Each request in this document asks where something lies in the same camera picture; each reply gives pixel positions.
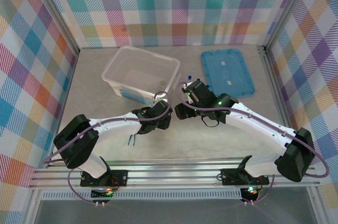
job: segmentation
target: clear plastic bin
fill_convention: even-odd
[[[181,75],[179,68],[177,59],[124,46],[109,60],[102,79],[109,83],[118,96],[152,107],[157,92],[169,92],[177,84]],[[158,95],[155,103],[164,97]]]

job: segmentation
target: checkered fabric backdrop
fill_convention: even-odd
[[[19,222],[75,59],[41,0],[0,0],[0,224]]]
[[[81,47],[263,44],[288,0],[55,0]]]
[[[338,222],[338,0],[300,0],[273,61],[293,126],[314,135],[331,168],[323,186]]]

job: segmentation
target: blue plastic lid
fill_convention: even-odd
[[[241,97],[255,92],[254,83],[239,50],[205,51],[201,59],[209,89],[216,96],[225,93]]]

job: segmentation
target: plaid wall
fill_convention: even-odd
[[[55,0],[79,45],[91,48],[263,44],[287,1]]]
[[[0,224],[19,222],[75,59],[41,0],[0,0]]]
[[[338,221],[338,0],[300,0],[273,60],[296,128],[305,127],[331,168],[323,186]]]

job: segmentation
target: gray floor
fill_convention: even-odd
[[[207,50],[226,48],[237,48],[242,52],[256,87],[254,95],[240,98],[240,101],[257,113],[281,123],[273,92],[255,45],[179,46],[145,49],[179,59],[182,80],[187,80],[188,75],[192,75],[193,79],[201,78],[205,82],[201,53]],[[120,116],[144,106],[116,96],[109,84],[101,78],[105,65],[117,50],[117,48],[111,48],[81,51],[63,114],[61,129],[78,114],[85,114],[88,118],[107,118]],[[178,103],[178,98],[173,96],[172,107]],[[228,125],[207,128],[200,118],[181,121],[174,114],[169,129],[138,135],[134,147],[127,146],[128,139],[129,135],[125,137],[112,135],[110,141],[97,144],[93,152],[106,160],[224,158],[271,153],[269,146],[237,128]]]
[[[35,224],[317,223],[305,188],[274,188],[256,206],[244,206],[239,200],[125,200],[108,204],[95,208],[81,201],[42,201]]]

